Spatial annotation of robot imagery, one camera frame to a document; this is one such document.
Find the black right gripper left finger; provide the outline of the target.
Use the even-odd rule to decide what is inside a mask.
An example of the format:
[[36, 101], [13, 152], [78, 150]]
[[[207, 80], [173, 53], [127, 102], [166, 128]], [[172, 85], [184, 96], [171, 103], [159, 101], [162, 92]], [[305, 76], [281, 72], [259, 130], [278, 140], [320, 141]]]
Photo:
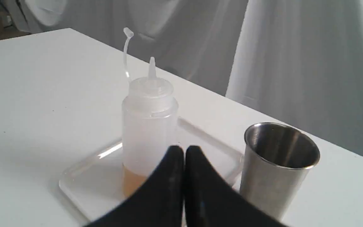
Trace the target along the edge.
[[153, 173], [119, 206], [89, 227], [180, 227], [184, 153], [170, 146]]

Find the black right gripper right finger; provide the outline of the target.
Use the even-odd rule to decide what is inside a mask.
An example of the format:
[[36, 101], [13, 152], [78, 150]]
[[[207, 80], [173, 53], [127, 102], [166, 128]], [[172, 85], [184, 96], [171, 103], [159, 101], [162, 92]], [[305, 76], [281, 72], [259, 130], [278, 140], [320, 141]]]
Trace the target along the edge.
[[185, 216], [189, 227], [282, 227], [217, 173], [199, 146], [185, 156]]

